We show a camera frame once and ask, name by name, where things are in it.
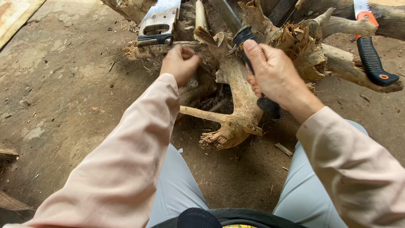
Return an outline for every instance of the black handle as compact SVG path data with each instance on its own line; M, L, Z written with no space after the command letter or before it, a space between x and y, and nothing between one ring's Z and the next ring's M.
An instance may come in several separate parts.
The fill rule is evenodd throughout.
M369 39L359 37L357 48L366 75L372 83L378 86L389 86L398 81L398 75L388 73L382 68L381 60L373 46L371 37Z
M249 66L252 74L254 74L252 64L249 58L246 56L245 51L243 50L243 43L249 39L256 41L255 37L250 33L250 27L244 27L240 29L233 37L233 41L235 42L236 45L239 46L239 49L241 50L244 61ZM280 105L270 100L263 93L262 97L257 99L257 106L259 106L259 108L265 111L272 119L280 119L281 117Z

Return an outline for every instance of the pink long-sleeve shirt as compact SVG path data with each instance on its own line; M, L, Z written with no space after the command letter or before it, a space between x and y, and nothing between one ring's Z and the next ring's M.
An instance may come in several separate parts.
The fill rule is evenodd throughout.
M32 220L4 227L145 227L178 113L177 83L162 74ZM405 227L405 170L384 147L328 107L297 138L349 227Z

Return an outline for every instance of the dirt floor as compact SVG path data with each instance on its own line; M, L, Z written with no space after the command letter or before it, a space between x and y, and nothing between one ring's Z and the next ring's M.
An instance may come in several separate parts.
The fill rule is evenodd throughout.
M0 176L0 188L34 209L63 187L72 169L157 77L123 56L122 48L134 37L130 22L98 0L83 2L47 0L0 52L0 146L20 154ZM325 43L358 55L350 37L337 34ZM405 75L405 43L383 37L373 41L385 69ZM118 63L109 71L112 61ZM324 78L316 91L405 164L405 91L379 94L335 77ZM223 151L198 146L206 132L202 129L216 130L218 124L187 116L175 127L171 142L183 148L211 208L271 212L276 206L287 176L282 166L288 167L290 159L274 144L294 151L299 124L285 112L277 122L264 116L259 125L267 132L263 137L249 137ZM30 216L2 210L0 225Z

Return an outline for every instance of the leg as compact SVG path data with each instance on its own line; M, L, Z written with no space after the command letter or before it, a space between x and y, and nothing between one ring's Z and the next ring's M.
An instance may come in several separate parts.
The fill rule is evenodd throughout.
M172 144L169 144L146 228L177 217L190 207L209 210L183 157Z
M347 122L368 135L360 124L350 120ZM312 170L299 141L295 146L287 179L273 214L310 228L347 227Z

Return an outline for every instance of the fingernail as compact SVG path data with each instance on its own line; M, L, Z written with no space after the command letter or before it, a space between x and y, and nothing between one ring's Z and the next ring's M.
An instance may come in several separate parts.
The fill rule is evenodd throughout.
M257 43L254 40L247 40L243 43L243 47L249 51L251 48L253 48L254 46L256 46Z

